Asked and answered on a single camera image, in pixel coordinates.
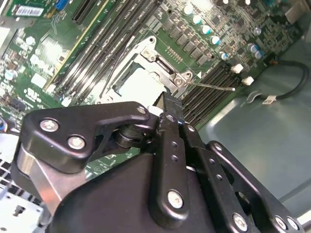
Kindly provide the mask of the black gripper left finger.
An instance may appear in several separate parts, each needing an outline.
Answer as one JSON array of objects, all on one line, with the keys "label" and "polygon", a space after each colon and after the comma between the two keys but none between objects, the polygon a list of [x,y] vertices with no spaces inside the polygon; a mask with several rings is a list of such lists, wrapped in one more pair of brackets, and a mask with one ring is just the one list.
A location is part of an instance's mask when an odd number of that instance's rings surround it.
[{"label": "black gripper left finger", "polygon": [[28,113],[14,180],[41,198],[53,220],[72,191],[137,155],[167,153],[186,160],[178,120],[167,112],[168,96],[162,93],[150,108],[130,101]]}]

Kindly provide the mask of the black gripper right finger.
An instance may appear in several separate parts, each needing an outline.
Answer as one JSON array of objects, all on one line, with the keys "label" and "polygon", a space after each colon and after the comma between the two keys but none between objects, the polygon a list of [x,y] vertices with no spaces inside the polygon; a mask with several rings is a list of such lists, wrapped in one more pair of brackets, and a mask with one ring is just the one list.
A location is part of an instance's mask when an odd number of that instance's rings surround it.
[{"label": "black gripper right finger", "polygon": [[186,160],[198,175],[213,227],[218,233],[302,233],[297,218],[220,142],[205,144],[184,121],[181,101],[167,98],[179,123]]}]

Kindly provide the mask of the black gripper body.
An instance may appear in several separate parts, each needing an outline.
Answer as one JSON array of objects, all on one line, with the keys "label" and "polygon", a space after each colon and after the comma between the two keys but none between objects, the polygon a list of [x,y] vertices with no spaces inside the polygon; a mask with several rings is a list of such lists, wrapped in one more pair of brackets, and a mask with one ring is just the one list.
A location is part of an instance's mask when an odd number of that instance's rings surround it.
[{"label": "black gripper body", "polygon": [[141,154],[72,191],[51,233],[189,233],[184,157]]}]

